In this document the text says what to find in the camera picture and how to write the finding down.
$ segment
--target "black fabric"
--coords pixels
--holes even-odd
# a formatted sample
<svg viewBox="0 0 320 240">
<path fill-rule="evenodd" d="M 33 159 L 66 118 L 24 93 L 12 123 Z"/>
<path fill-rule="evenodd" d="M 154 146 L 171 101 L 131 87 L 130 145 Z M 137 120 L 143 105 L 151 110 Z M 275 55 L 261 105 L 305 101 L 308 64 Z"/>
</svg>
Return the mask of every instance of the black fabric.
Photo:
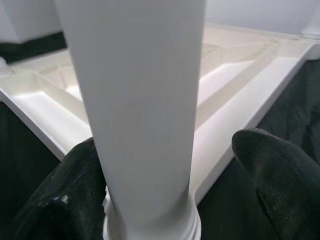
<svg viewBox="0 0 320 240">
<path fill-rule="evenodd" d="M 3 240 L 102 240 L 105 187 L 90 138 L 75 146 L 43 181 Z"/>
<path fill-rule="evenodd" d="M 281 240 L 319 240 L 320 167 L 315 161 L 261 129 L 236 132 L 232 150 Z"/>
<path fill-rule="evenodd" d="M 258 128 L 296 144 L 318 164 L 319 93 L 320 60 L 308 61 L 258 125 Z M 253 181 L 235 159 L 198 205 L 198 211 L 202 240 L 279 239 L 261 208 Z"/>
<path fill-rule="evenodd" d="M 0 237 L 60 161 L 0 102 Z"/>
<path fill-rule="evenodd" d="M 35 57 L 67 47 L 64 34 L 54 33 L 41 38 L 26 41 L 22 44 L 0 43 L 0 56 L 8 64 Z"/>
</svg>

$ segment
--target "white column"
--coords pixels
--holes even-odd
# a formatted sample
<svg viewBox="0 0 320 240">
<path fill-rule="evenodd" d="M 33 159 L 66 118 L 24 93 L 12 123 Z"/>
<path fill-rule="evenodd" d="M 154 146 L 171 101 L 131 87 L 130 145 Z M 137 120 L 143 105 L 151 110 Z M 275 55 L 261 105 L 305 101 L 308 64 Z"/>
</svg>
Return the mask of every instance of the white column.
<svg viewBox="0 0 320 240">
<path fill-rule="evenodd" d="M 308 39 L 320 39 L 320 1 L 308 24 L 302 30 L 302 36 Z"/>
<path fill-rule="evenodd" d="M 112 240 L 200 239 L 190 199 L 204 0 L 56 0 Z"/>
<path fill-rule="evenodd" d="M 0 0 L 0 43 L 18 43 L 19 38 Z"/>
</svg>

